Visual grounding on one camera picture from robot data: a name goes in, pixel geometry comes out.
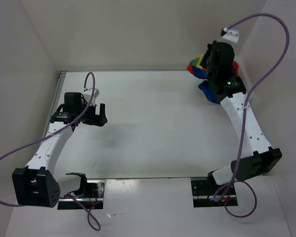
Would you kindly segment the rainbow striped shorts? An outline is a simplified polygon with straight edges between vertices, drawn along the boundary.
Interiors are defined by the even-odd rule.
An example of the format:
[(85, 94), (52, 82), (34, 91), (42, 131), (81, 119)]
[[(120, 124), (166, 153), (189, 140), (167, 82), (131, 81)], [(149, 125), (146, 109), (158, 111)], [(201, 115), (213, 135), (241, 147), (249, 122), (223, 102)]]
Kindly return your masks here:
[(207, 80), (207, 70), (200, 65), (202, 59), (203, 59), (203, 55), (200, 55), (199, 57), (194, 58), (193, 60), (190, 61), (186, 69), (194, 77), (203, 80), (198, 85), (198, 88), (204, 93), (205, 97), (214, 104), (220, 104), (220, 102), (217, 99), (217, 96), (209, 87), (209, 83)]

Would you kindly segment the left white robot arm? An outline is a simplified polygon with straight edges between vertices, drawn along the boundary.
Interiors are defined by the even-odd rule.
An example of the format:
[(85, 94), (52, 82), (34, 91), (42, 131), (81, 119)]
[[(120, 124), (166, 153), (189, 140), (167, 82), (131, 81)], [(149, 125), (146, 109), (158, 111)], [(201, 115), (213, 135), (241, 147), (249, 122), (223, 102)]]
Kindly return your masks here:
[(98, 127), (107, 123), (104, 104), (100, 104), (96, 114), (95, 100), (99, 94), (97, 89), (65, 93), (64, 103), (50, 119), (47, 139), (25, 167), (16, 168), (12, 174), (19, 205), (54, 207), (71, 192), (79, 198), (87, 195), (89, 186), (84, 173), (70, 172), (59, 179), (53, 174), (61, 151), (80, 123)]

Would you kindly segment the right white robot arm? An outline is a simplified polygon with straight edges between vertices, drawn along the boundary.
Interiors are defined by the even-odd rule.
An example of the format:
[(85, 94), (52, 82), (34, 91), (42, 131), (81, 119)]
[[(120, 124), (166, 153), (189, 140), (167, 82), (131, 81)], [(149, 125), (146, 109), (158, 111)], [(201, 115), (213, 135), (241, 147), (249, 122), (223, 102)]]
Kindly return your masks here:
[(218, 194), (230, 181), (245, 181), (269, 173), (282, 158), (281, 150), (272, 147), (258, 124), (246, 87), (233, 67), (234, 56), (230, 44), (214, 41), (207, 46), (200, 62), (207, 71), (201, 89), (226, 111), (240, 142), (236, 160), (208, 174), (206, 187), (212, 194)]

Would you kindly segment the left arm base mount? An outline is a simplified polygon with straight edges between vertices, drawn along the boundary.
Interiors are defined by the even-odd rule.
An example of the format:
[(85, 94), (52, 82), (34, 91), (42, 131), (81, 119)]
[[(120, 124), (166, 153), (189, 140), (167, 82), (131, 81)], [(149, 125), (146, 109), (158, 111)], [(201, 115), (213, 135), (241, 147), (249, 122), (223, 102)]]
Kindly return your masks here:
[(68, 193), (69, 197), (59, 199), (58, 210), (76, 210), (82, 209), (73, 199), (75, 198), (80, 204), (87, 209), (103, 209), (105, 179), (88, 179), (84, 190), (76, 190)]

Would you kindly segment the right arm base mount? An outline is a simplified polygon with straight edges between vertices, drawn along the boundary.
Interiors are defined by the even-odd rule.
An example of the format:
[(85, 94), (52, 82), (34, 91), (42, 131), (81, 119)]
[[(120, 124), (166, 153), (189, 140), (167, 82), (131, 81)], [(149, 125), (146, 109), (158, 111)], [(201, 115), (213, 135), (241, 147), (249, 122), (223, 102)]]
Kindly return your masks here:
[(214, 193), (219, 188), (207, 181), (206, 177), (193, 177), (190, 179), (193, 197), (193, 207), (221, 207), (227, 200), (227, 206), (238, 206), (236, 191), (231, 187), (228, 193), (220, 201), (214, 201)]

